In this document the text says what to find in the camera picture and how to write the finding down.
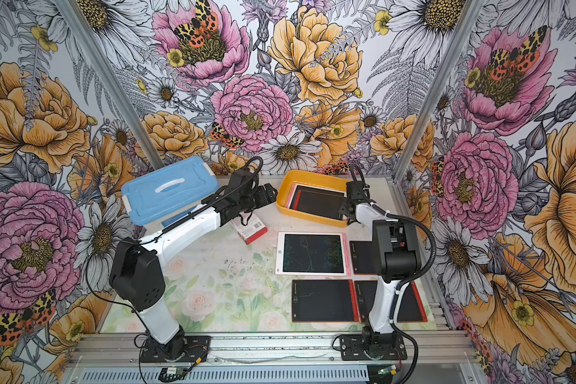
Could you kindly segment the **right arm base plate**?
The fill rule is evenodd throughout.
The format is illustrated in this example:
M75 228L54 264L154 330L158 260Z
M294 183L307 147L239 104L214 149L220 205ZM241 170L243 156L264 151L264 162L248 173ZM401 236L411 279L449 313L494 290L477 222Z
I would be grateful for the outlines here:
M365 338L361 334L340 334L334 345L343 361L399 361L407 359L403 337L397 333L380 338Z

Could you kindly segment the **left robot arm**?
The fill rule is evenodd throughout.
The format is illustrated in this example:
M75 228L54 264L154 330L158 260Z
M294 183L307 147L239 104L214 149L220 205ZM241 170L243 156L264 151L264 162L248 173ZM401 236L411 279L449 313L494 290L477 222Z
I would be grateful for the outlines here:
M123 239L111 267L110 286L145 326L156 355L176 361L187 351L185 332L169 311L164 298L165 274L179 252L243 214L276 202L278 191L259 182L259 173L248 166L235 171L226 186L177 220L140 240Z

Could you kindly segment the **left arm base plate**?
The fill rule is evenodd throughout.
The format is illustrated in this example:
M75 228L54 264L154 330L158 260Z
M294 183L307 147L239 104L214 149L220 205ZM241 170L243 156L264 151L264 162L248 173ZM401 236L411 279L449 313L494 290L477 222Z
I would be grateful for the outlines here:
M201 363L211 345L210 336L177 335L163 345L148 337L141 351L141 363Z

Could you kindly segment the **blue lidded storage box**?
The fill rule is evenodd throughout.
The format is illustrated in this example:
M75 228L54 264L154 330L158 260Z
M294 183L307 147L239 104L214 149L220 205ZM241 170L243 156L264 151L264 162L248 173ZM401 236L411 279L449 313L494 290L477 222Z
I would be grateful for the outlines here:
M212 169L191 157L125 183L122 200L131 221L149 225L176 215L219 189Z

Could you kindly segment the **pink white writing tablet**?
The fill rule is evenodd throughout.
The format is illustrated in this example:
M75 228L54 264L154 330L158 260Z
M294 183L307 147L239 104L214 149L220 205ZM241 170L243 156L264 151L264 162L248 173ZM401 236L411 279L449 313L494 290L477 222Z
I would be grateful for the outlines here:
M347 237L343 233L280 232L275 273L294 276L349 276Z

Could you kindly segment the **small red white carton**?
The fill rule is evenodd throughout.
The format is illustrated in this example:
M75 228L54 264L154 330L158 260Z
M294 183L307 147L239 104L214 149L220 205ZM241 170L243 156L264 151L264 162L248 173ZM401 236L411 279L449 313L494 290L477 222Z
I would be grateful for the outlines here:
M240 215L232 219L230 224L246 245L251 245L268 231L267 226L255 213L248 214L246 217Z

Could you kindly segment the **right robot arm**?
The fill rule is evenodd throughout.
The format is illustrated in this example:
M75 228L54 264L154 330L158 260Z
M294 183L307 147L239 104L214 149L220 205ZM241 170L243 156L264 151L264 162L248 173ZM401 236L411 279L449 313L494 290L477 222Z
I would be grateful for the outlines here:
M398 310L405 286L421 267L416 251L418 231L408 217L382 209L368 196L368 185L348 182L346 197L339 212L349 222L357 222L371 231L368 243L377 285L374 302L363 327L363 353L382 359L400 345Z

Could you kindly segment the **aluminium front rail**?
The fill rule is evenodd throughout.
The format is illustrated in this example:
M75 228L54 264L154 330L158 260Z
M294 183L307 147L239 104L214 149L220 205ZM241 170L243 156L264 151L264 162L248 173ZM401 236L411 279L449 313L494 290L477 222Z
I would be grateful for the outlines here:
M216 333L187 337L175 361L153 355L136 334L94 334L75 348L64 383L484 383L462 331L413 331L390 358L356 353L335 332ZM411 362L419 350L417 363Z

